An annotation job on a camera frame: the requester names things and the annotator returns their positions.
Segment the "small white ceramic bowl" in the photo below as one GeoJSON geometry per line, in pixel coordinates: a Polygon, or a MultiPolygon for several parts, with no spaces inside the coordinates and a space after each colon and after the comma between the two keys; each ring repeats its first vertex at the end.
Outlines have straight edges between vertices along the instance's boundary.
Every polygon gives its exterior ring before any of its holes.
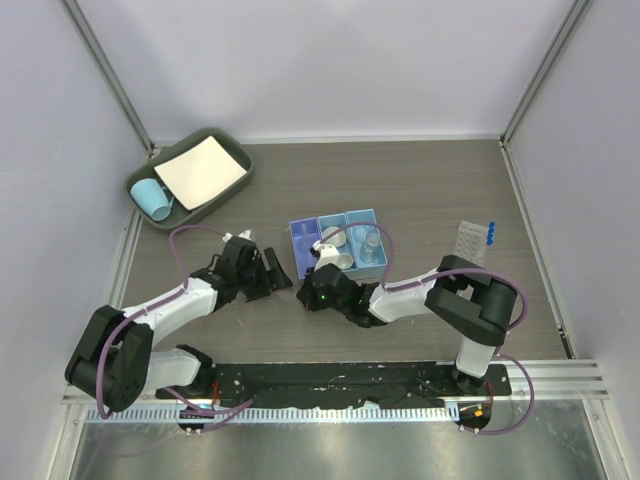
{"type": "Polygon", "coordinates": [[[348,253],[340,253],[337,258],[337,266],[341,270],[349,270],[354,264],[353,257],[348,253]]]}

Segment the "large white ceramic bowl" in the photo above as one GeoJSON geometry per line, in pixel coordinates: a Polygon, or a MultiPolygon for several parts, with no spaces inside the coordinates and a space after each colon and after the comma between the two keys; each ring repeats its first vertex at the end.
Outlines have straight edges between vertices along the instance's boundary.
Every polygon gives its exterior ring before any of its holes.
{"type": "Polygon", "coordinates": [[[347,235],[345,231],[341,230],[339,227],[330,226],[322,232],[322,240],[324,244],[341,248],[347,244],[347,235]]]}

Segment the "small clear glass bottle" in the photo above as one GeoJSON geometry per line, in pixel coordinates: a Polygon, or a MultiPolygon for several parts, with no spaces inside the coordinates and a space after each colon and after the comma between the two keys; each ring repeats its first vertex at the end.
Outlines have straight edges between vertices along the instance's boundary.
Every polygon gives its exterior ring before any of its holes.
{"type": "Polygon", "coordinates": [[[381,246],[381,238],[375,232],[370,232],[364,239],[360,249],[360,259],[364,263],[374,264],[378,262],[378,251],[381,246]]]}

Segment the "blue tiered organizer box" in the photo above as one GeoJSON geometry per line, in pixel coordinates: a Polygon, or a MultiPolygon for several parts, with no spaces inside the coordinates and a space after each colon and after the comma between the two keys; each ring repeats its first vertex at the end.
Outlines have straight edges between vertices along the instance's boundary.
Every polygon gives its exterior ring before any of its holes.
{"type": "MultiPolygon", "coordinates": [[[[322,232],[330,226],[337,226],[337,227],[342,227],[344,225],[347,224],[353,224],[353,223],[357,223],[357,222],[370,222],[370,223],[376,223],[377,219],[376,219],[376,215],[373,209],[363,209],[363,210],[353,210],[353,211],[347,211],[345,213],[336,213],[336,214],[330,214],[330,215],[324,215],[324,216],[319,216],[319,217],[309,217],[309,218],[305,218],[305,219],[299,219],[299,220],[292,220],[289,222],[289,231],[290,231],[290,235],[291,235],[291,241],[292,241],[292,248],[293,248],[293,252],[294,252],[294,259],[295,259],[295,264],[296,264],[296,270],[297,270],[297,277],[300,281],[302,281],[304,279],[306,270],[310,267],[314,267],[315,263],[316,263],[316,259],[313,261],[313,264],[310,265],[308,268],[306,269],[302,269],[297,260],[296,260],[296,255],[295,255],[295,250],[294,250],[294,243],[293,243],[293,234],[292,234],[292,226],[294,222],[297,221],[302,221],[302,220],[306,220],[306,219],[313,219],[317,222],[317,229],[318,229],[318,235],[317,235],[317,241],[322,239],[322,232]]],[[[348,253],[350,254],[353,259],[354,259],[354,264],[352,266],[351,269],[349,270],[344,270],[344,273],[351,279],[353,280],[364,280],[364,279],[371,279],[371,278],[379,278],[382,273],[385,270],[385,267],[387,265],[387,256],[386,256],[386,252],[384,250],[384,246],[382,244],[382,234],[380,233],[380,238],[381,238],[381,246],[380,249],[378,251],[378,262],[374,263],[374,264],[369,264],[369,263],[364,263],[361,261],[360,259],[360,249],[361,249],[361,245],[362,244],[358,244],[355,243],[352,239],[351,236],[351,228],[345,230],[345,233],[347,235],[347,244],[341,248],[337,248],[338,251],[340,253],[348,253]]]]}

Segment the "clear test tube rack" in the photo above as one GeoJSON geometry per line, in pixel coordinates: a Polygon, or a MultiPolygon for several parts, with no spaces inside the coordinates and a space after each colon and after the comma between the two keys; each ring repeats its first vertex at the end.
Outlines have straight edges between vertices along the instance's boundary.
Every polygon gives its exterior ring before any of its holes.
{"type": "Polygon", "coordinates": [[[453,254],[478,266],[483,266],[486,260],[487,226],[462,221],[458,227],[453,254]]]}

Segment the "clear glass beaker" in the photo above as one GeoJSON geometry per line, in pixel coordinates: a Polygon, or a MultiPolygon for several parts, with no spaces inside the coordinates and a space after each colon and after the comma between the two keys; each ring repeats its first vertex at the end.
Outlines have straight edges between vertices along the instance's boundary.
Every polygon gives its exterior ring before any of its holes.
{"type": "Polygon", "coordinates": [[[381,243],[379,230],[372,225],[357,225],[351,228],[351,236],[355,243],[377,246],[381,243]]]}

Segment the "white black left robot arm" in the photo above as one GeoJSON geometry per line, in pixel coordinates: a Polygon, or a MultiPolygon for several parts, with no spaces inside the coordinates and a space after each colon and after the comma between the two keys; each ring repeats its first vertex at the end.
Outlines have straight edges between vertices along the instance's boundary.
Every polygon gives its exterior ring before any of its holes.
{"type": "Polygon", "coordinates": [[[186,324],[238,296],[248,302],[293,285],[275,251],[239,236],[176,288],[140,305],[104,305],[92,314],[64,373],[66,382],[94,398],[102,417],[122,412],[147,392],[205,397],[215,383],[210,356],[188,345],[155,346],[186,324]]]}

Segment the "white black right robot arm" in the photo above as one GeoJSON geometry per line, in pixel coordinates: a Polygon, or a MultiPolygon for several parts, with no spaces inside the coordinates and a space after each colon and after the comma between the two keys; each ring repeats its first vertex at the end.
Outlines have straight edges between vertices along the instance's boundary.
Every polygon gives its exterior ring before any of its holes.
{"type": "Polygon", "coordinates": [[[333,310],[361,328],[432,314],[461,334],[451,371],[457,391],[472,395],[508,331],[518,291],[504,275],[455,255],[423,277],[390,284],[359,283],[333,264],[309,272],[296,298],[310,312],[333,310]]]}

